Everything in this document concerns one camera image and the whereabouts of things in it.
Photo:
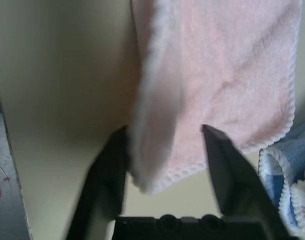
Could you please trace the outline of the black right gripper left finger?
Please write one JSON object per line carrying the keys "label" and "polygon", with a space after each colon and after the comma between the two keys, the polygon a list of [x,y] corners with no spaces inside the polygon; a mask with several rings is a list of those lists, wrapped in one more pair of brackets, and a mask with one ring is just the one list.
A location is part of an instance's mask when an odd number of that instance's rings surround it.
{"label": "black right gripper left finger", "polygon": [[110,222],[123,209],[127,154],[127,127],[113,132],[86,175],[70,227],[69,240],[103,240]]}

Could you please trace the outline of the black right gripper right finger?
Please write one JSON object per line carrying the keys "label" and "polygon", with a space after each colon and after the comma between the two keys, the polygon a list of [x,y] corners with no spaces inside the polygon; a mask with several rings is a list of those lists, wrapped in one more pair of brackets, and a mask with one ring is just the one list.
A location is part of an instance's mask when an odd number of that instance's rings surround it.
{"label": "black right gripper right finger", "polygon": [[258,221],[268,237],[290,236],[255,169],[228,136],[207,124],[202,133],[220,212]]}

